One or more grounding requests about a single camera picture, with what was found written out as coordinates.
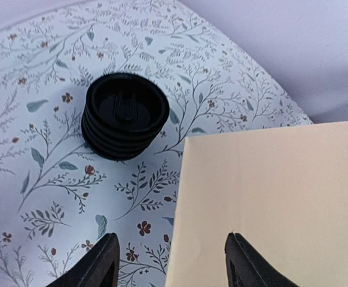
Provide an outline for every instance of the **background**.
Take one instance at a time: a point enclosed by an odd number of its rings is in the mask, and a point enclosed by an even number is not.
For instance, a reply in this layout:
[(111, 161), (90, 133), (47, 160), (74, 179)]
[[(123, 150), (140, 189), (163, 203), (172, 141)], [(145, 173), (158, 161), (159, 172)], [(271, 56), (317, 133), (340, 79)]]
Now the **background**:
[[(0, 0), (0, 29), (75, 0)], [(348, 120), (348, 0), (182, 0), (245, 49), (315, 123)]]

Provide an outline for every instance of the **beige box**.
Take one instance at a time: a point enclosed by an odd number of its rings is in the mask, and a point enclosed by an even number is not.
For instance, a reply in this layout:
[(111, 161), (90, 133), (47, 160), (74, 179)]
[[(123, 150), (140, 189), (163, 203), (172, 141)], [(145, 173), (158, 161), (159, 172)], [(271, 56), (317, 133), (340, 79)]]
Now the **beige box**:
[(348, 122), (186, 139), (166, 287), (227, 287), (230, 232), (299, 286), (348, 286)]

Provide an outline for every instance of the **black cup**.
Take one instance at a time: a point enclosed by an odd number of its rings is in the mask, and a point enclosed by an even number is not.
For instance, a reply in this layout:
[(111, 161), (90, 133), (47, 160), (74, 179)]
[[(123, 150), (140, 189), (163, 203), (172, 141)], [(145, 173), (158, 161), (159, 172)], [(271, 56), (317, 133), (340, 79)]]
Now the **black cup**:
[(90, 148), (110, 160), (142, 153), (169, 117), (164, 93), (138, 75), (114, 73), (90, 85), (81, 122)]

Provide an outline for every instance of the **white wall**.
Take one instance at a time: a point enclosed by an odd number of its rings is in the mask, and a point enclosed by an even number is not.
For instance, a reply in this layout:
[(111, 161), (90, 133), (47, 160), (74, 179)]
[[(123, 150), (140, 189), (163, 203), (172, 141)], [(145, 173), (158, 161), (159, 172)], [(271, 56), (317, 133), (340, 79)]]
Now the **white wall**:
[[(0, 27), (75, 0), (0, 0)], [(182, 0), (283, 85), (315, 122), (348, 120), (348, 0)]]

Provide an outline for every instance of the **table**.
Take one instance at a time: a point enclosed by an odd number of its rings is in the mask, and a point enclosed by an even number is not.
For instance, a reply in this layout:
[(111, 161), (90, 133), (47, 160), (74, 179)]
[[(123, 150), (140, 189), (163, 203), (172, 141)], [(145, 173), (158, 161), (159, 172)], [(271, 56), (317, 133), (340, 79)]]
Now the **table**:
[[(125, 162), (93, 154), (80, 129), (87, 87), (114, 71), (149, 78), (170, 103), (159, 136)], [(83, 2), (0, 31), (0, 286), (52, 282), (106, 232), (120, 239), (120, 287), (163, 286), (185, 137), (310, 123), (173, 0)]]

